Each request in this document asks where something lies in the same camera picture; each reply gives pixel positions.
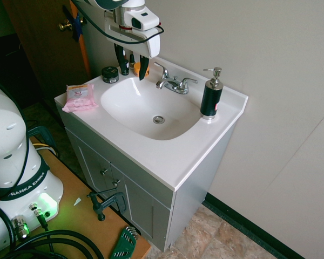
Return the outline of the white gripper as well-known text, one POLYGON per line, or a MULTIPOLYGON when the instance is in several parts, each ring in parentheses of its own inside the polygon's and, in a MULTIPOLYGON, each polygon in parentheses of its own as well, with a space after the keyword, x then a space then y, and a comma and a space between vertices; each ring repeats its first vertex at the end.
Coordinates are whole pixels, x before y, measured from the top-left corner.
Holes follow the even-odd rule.
POLYGON ((135 28, 123 31, 111 16, 105 16, 104 32, 107 39, 114 44, 117 61, 122 75, 129 75, 129 67, 124 56, 124 48, 140 54, 139 80, 145 78, 149 67, 149 58, 156 57, 160 52, 160 36, 156 28, 141 31, 135 28))

